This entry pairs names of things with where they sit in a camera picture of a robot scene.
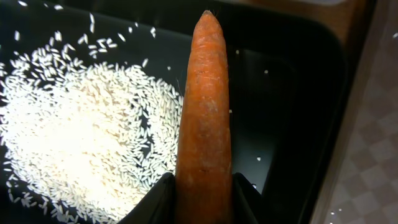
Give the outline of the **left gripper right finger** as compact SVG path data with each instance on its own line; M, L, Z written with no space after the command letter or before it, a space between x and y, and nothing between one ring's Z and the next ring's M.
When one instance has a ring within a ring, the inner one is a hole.
M237 172L233 174L234 223L260 224L263 221L260 193Z

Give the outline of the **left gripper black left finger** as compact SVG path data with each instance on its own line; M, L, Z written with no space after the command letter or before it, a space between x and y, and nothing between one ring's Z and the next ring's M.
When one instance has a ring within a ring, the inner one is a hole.
M174 208L175 176L167 172L118 224L172 224Z

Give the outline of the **orange carrot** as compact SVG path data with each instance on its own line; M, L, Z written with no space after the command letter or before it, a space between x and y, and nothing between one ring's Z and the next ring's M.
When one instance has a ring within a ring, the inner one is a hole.
M175 187L176 223L232 222L228 60L211 11L203 12L193 32Z

